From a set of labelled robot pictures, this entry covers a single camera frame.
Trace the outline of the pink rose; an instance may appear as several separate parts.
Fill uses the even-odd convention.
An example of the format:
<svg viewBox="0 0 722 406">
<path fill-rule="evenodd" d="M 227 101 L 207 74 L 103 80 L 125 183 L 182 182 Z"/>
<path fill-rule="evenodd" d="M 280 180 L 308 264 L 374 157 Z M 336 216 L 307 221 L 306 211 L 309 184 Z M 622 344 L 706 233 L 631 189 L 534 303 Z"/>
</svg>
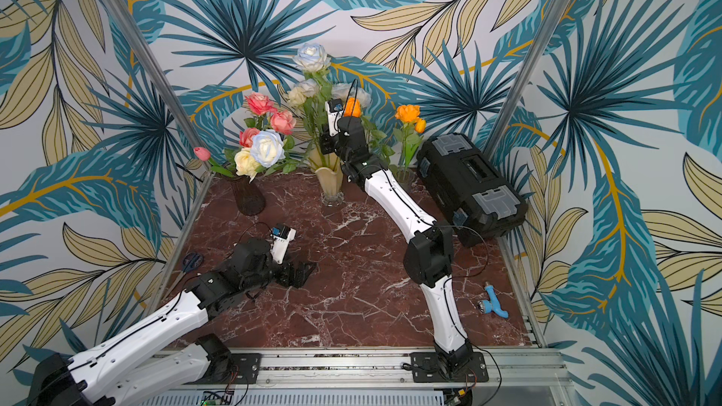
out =
<svg viewBox="0 0 722 406">
<path fill-rule="evenodd" d="M 240 133 L 240 146 L 242 148 L 251 148 L 253 146 L 253 138 L 261 131 L 257 128 L 248 128 Z"/>
<path fill-rule="evenodd" d="M 276 103 L 270 97 L 259 92 L 252 92 L 244 98 L 250 112 L 258 122 L 262 122 L 267 115 L 278 112 Z"/>
<path fill-rule="evenodd" d="M 297 124 L 290 111 L 276 111 L 270 117 L 270 125 L 274 131 L 282 135 L 291 135 Z"/>
</svg>

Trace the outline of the cream rose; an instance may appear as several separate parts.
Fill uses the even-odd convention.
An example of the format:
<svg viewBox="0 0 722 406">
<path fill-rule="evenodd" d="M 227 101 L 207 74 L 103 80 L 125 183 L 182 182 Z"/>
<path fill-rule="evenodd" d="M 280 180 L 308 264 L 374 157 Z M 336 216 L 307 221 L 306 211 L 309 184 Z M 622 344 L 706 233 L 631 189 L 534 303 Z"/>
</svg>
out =
<svg viewBox="0 0 722 406">
<path fill-rule="evenodd" d="M 315 99 L 316 96 L 307 98 L 303 93 L 294 86 L 288 93 L 286 105 L 291 110 L 291 114 L 295 118 L 302 120 L 303 127 L 308 135 L 308 141 L 316 143 L 318 140 L 318 132 L 316 130 L 315 120 Z"/>
<path fill-rule="evenodd" d="M 233 163 L 235 164 L 236 175 L 238 177 L 248 177 L 250 182 L 256 178 L 259 171 L 263 170 L 263 166 L 253 157 L 249 148 L 242 148 L 236 152 Z"/>
</svg>

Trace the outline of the orange rose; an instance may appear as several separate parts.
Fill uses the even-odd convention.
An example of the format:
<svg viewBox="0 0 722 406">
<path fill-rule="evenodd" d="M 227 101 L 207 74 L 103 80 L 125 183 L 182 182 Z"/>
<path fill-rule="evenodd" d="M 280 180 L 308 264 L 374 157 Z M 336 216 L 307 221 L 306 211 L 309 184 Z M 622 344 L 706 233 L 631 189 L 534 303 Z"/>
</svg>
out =
<svg viewBox="0 0 722 406">
<path fill-rule="evenodd" d="M 418 105 L 402 105 L 396 109 L 395 118 L 400 125 L 393 130 L 393 136 L 397 143 L 402 145 L 403 135 L 402 126 L 406 122 L 415 122 L 420 117 L 420 107 Z M 402 149 L 400 150 L 400 159 L 402 159 Z M 402 161 L 399 159 L 398 167 L 402 167 Z"/>
<path fill-rule="evenodd" d="M 361 102 L 357 98 L 350 98 L 346 101 L 343 116 L 360 118 L 363 114 Z"/>
</svg>

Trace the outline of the pink tulip bud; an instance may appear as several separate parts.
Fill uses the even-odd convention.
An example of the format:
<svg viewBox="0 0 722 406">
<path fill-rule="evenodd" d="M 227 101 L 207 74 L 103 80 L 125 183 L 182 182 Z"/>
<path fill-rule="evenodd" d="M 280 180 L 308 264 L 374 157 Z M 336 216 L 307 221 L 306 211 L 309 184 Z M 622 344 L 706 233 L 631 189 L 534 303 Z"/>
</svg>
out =
<svg viewBox="0 0 722 406">
<path fill-rule="evenodd" d="M 214 173 L 230 179 L 235 177 L 235 174 L 233 172 L 229 171 L 229 169 L 225 167 L 222 167 L 220 163 L 217 163 L 216 160 L 214 160 L 214 158 L 212 157 L 212 154 L 206 148 L 196 147 L 194 148 L 194 152 L 197 159 L 203 162 L 207 162 L 210 165 L 210 169 L 214 171 Z"/>
</svg>

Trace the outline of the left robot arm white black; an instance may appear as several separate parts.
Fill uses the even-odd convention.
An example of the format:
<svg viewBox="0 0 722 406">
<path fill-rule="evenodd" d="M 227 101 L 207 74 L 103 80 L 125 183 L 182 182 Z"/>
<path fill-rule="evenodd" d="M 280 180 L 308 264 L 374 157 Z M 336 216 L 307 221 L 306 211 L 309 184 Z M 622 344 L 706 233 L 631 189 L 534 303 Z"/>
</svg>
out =
<svg viewBox="0 0 722 406">
<path fill-rule="evenodd" d="M 185 383 L 222 383 L 237 368 L 216 336 L 203 336 L 177 356 L 156 362 L 150 357 L 235 308 L 254 289 L 273 283 L 303 287 L 317 265 L 286 261 L 289 242 L 241 242 L 218 266 L 189 280 L 167 304 L 114 338 L 68 358 L 46 357 L 35 369 L 26 404 L 137 405 Z"/>
</svg>

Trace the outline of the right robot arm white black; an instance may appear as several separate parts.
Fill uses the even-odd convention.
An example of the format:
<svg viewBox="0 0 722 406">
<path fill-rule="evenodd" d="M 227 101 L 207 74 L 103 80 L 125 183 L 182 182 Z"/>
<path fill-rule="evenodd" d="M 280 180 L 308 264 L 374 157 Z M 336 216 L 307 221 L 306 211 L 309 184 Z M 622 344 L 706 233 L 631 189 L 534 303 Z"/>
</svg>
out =
<svg viewBox="0 0 722 406">
<path fill-rule="evenodd" d="M 434 352 L 444 380 L 471 368 L 474 346 L 464 331 L 453 293 L 451 226 L 434 220 L 417 205 L 370 149 L 360 118 L 345 117 L 323 124 L 321 152 L 334 153 L 349 182 L 373 198 L 397 225 L 407 242 L 403 266 L 422 290 L 434 327 Z"/>
</svg>

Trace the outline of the cream yellow fluted vase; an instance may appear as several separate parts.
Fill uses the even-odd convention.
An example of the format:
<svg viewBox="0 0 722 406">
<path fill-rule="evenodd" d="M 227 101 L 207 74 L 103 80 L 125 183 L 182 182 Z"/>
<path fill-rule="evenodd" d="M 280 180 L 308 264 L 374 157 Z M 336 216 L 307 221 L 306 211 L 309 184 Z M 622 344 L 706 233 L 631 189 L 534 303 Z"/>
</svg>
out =
<svg viewBox="0 0 722 406">
<path fill-rule="evenodd" d="M 344 201 L 340 158 L 334 153 L 323 155 L 317 148 L 313 148 L 308 154 L 308 164 L 321 185 L 323 205 L 340 206 Z"/>
</svg>

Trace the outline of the clear glass vase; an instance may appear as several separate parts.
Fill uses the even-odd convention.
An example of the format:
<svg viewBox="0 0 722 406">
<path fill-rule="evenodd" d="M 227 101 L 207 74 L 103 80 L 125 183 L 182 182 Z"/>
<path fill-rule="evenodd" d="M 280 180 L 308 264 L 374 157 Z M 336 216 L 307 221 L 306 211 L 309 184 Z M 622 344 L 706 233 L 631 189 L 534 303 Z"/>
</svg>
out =
<svg viewBox="0 0 722 406">
<path fill-rule="evenodd" d="M 398 184 L 402 186 L 402 189 L 404 189 L 404 191 L 411 192 L 413 190 L 416 175 L 411 168 L 397 167 L 396 165 L 393 165 L 391 167 L 391 171 L 394 175 L 394 178 L 396 179 Z"/>
</svg>

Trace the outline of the dark purple glass vase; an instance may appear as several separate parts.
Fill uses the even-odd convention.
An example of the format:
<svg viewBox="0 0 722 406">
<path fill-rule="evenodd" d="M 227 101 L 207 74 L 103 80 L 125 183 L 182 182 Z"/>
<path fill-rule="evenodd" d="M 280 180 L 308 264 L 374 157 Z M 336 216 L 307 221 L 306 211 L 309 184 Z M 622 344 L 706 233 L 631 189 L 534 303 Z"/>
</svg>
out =
<svg viewBox="0 0 722 406">
<path fill-rule="evenodd" d="M 266 207 L 265 197 L 248 176 L 240 176 L 229 181 L 231 192 L 239 212 L 246 216 L 255 216 Z"/>
</svg>

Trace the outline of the black plastic toolbox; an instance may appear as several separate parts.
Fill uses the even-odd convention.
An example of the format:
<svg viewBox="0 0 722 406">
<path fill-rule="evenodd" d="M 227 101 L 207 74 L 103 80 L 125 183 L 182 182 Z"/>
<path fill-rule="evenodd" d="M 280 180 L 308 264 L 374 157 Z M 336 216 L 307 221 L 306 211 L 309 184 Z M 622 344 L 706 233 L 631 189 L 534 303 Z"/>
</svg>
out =
<svg viewBox="0 0 722 406">
<path fill-rule="evenodd" d="M 526 219 L 528 203 L 462 133 L 425 141 L 417 174 L 465 247 L 500 237 Z"/>
</svg>

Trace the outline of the blue plastic tool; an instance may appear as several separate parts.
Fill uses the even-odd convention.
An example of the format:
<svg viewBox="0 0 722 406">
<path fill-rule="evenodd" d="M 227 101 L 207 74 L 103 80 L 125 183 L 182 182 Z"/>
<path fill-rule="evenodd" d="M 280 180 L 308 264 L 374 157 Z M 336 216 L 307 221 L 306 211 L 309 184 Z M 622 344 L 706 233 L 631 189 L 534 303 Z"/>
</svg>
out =
<svg viewBox="0 0 722 406">
<path fill-rule="evenodd" d="M 504 310 L 502 305 L 500 304 L 500 300 L 498 299 L 498 296 L 496 295 L 494 286 L 491 284 L 487 284 L 484 287 L 484 290 L 486 291 L 488 298 L 483 299 L 479 303 L 479 308 L 481 309 L 481 311 L 484 314 L 493 314 L 502 319 L 508 319 L 509 312 Z"/>
</svg>

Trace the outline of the blue handled scissors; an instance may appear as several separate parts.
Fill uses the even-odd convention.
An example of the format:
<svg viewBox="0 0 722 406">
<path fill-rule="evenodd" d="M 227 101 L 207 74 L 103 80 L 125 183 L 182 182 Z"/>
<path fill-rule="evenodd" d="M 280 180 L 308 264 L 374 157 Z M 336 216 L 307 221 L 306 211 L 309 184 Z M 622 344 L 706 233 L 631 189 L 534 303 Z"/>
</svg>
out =
<svg viewBox="0 0 722 406">
<path fill-rule="evenodd" d="M 184 259 L 182 260 L 182 268 L 173 279 L 171 285 L 168 287 L 164 298 L 168 299 L 171 294 L 174 293 L 177 289 L 181 289 L 185 285 L 185 283 L 190 280 L 192 272 L 197 270 L 203 262 L 204 256 L 201 255 L 201 253 L 190 252 L 186 254 Z"/>
</svg>

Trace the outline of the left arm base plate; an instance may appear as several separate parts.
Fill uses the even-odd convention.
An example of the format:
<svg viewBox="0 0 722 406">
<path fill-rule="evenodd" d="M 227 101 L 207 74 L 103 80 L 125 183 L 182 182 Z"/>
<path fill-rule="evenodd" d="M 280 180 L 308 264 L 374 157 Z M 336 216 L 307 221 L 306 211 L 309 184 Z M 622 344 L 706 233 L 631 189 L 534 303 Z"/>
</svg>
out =
<svg viewBox="0 0 722 406">
<path fill-rule="evenodd" d="M 261 367 L 260 353 L 231 353 L 212 360 L 208 370 L 191 385 L 255 385 Z"/>
</svg>

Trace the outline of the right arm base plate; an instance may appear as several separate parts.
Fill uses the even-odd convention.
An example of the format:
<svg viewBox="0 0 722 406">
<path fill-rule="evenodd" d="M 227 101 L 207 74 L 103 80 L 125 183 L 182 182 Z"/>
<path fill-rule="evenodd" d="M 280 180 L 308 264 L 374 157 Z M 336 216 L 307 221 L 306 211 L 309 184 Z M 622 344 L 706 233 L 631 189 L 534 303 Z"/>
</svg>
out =
<svg viewBox="0 0 722 406">
<path fill-rule="evenodd" d="M 487 383 L 489 373 L 482 353 L 471 353 L 461 364 L 445 361 L 434 351 L 410 353 L 415 383 Z"/>
</svg>

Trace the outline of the aluminium front rail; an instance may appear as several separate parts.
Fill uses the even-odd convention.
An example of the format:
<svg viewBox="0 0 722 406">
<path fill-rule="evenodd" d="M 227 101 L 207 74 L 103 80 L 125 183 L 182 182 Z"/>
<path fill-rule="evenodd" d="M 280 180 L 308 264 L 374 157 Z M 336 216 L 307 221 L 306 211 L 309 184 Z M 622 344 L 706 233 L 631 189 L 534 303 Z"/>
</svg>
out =
<svg viewBox="0 0 722 406">
<path fill-rule="evenodd" d="M 545 387 L 556 405 L 577 405 L 571 374 L 558 351 L 551 349 L 497 348 L 480 350 L 489 373 L 487 383 L 415 383 L 410 371 L 410 353 L 415 348 L 315 350 L 275 349 L 262 355 L 259 388 L 414 388 L 450 389 L 466 386 L 488 392 L 500 400 L 509 390 Z M 150 357 L 156 362 L 177 356 L 180 351 Z"/>
</svg>

